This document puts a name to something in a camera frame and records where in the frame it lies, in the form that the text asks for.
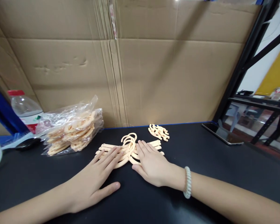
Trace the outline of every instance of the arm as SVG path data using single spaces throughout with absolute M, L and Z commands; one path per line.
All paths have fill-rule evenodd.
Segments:
M 111 149 L 98 161 L 104 152 L 102 150 L 69 181 L 22 204 L 0 212 L 0 224 L 44 223 L 57 216 L 79 212 L 97 204 L 120 188 L 120 183 L 115 182 L 100 189 L 122 156 L 122 153 L 118 153 L 119 150 L 120 147 Z
M 180 191 L 186 189 L 185 170 L 169 163 L 144 141 L 137 144 L 142 166 L 133 165 L 147 182 Z M 191 172 L 192 196 L 235 223 L 280 223 L 280 204 L 232 184 Z

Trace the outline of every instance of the white wall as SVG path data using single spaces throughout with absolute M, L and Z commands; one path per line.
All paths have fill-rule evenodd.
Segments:
M 272 18 L 270 25 L 257 49 L 256 54 L 260 52 L 265 46 L 267 46 L 275 37 L 280 34 L 280 7 L 276 11 Z M 253 65 L 246 73 L 238 91 L 249 90 L 255 92 L 260 86 L 263 78 L 269 71 L 271 65 L 275 61 L 275 58 L 280 52 L 280 44 L 271 50 L 266 56 Z

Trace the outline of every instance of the cardboard sheet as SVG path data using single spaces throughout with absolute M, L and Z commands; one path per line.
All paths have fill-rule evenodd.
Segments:
M 0 91 L 22 89 L 45 112 L 96 94 L 106 127 L 208 121 L 258 11 L 188 0 L 0 0 Z

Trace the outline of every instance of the bracelet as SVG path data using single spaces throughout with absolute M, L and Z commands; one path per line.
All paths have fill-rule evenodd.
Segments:
M 189 167 L 185 167 L 186 170 L 186 175 L 187 175 L 187 189 L 186 192 L 184 192 L 184 196 L 186 199 L 189 199 L 191 197 L 191 192 L 192 192 L 192 181 L 191 181 L 191 171 Z

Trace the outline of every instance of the fingernail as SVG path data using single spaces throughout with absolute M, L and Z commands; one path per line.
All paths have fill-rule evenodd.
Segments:
M 120 183 L 117 182 L 117 183 L 115 184 L 115 189 L 118 190 L 119 188 L 120 188 Z

